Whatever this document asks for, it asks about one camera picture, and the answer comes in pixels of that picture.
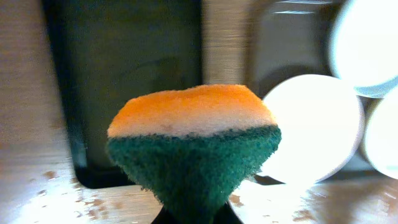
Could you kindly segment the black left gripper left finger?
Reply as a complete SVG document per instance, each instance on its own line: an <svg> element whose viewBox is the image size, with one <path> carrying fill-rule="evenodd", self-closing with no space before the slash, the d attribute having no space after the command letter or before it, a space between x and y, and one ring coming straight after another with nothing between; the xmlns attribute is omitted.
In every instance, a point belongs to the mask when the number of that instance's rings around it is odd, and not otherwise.
<svg viewBox="0 0 398 224"><path fill-rule="evenodd" d="M159 214L155 217L151 224L174 224L174 217L167 209L162 207Z"/></svg>

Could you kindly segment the white plate with stain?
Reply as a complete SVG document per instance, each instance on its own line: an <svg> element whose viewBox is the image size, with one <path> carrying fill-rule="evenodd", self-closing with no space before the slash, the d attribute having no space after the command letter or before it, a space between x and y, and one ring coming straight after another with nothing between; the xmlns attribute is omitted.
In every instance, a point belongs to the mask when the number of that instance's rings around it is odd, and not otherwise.
<svg viewBox="0 0 398 224"><path fill-rule="evenodd" d="M397 0L349 0L328 39L332 74L358 95L384 98L397 86Z"/></svg>

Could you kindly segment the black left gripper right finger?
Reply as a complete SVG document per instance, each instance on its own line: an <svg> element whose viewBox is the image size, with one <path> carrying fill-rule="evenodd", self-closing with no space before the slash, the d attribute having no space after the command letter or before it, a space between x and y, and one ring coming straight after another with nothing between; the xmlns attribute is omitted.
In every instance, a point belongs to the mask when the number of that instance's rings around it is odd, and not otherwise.
<svg viewBox="0 0 398 224"><path fill-rule="evenodd" d="M217 212L217 224L243 224L226 202Z"/></svg>

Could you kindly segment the pinkish white plate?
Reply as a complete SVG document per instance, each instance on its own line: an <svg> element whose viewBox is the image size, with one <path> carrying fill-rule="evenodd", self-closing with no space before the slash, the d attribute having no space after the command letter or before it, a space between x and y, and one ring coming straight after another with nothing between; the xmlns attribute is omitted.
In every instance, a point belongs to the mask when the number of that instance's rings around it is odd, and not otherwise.
<svg viewBox="0 0 398 224"><path fill-rule="evenodd" d="M286 184L316 183L338 172L354 155L364 110L354 88L325 75L299 75L263 99L277 119L282 140L263 163L261 176Z"/></svg>

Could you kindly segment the green and orange sponge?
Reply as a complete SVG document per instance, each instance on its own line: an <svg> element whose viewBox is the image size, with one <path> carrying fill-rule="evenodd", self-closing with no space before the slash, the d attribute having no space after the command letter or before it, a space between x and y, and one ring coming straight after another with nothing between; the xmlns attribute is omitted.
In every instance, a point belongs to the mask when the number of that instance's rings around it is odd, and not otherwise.
<svg viewBox="0 0 398 224"><path fill-rule="evenodd" d="M110 160L174 223L217 223L218 210L276 152L282 134L248 87L213 84L129 100L107 139Z"/></svg>

